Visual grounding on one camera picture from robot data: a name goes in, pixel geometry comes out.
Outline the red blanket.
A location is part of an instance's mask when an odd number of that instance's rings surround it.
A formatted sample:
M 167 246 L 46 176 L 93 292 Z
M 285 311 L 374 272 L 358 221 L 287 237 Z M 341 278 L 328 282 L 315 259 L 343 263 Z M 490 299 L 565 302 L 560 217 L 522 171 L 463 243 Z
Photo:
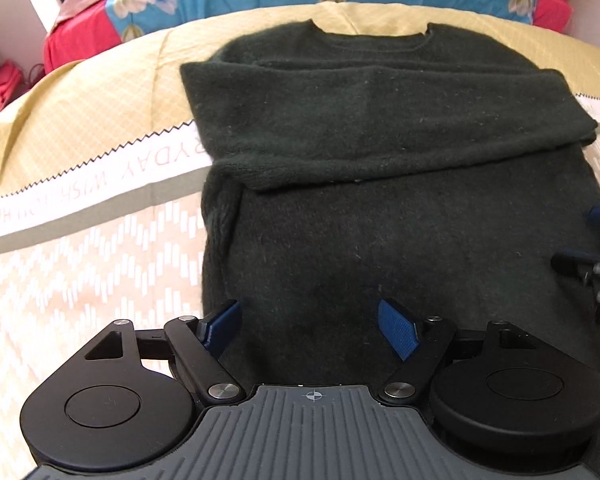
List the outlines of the red blanket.
M 50 31 L 43 48 L 44 66 L 48 72 L 126 42 L 121 40 L 107 18 L 105 1 L 100 0 Z M 538 0 L 530 25 L 563 32 L 571 15 L 572 7 L 565 0 Z

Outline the red bag on floor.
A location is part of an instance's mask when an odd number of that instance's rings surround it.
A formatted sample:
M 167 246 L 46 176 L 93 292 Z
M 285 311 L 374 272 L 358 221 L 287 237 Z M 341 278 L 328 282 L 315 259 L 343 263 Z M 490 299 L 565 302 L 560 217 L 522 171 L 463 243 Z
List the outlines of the red bag on floor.
M 11 60 L 3 63 L 0 66 L 0 111 L 29 91 L 44 75 L 42 63 L 35 64 L 27 73 Z

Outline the dark green knit sweater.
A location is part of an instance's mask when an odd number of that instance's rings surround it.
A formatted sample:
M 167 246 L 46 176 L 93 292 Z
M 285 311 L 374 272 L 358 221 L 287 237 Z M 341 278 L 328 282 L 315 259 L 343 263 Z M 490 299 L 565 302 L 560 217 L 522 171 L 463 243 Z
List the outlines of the dark green knit sweater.
M 202 303 L 244 306 L 222 357 L 242 385 L 379 386 L 398 364 L 382 298 L 474 330 L 506 320 L 600 370 L 590 297 L 550 268 L 560 248 L 600 255 L 596 123 L 561 73 L 448 25 L 301 22 L 181 77 L 212 160 Z

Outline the yellow patterned bed sheet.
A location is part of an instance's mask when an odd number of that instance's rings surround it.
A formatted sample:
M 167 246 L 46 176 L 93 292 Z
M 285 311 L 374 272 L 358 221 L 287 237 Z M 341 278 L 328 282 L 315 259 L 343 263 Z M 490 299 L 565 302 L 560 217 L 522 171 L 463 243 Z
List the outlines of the yellow patterned bed sheet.
M 402 4 L 257 9 L 154 32 L 46 76 L 0 113 L 0 479 L 34 466 L 27 396 L 104 326 L 197 314 L 209 166 L 180 67 L 288 22 L 406 36 L 431 23 L 489 35 L 560 70 L 600 125 L 600 48 L 539 27 Z M 600 181 L 600 128 L 586 152 Z

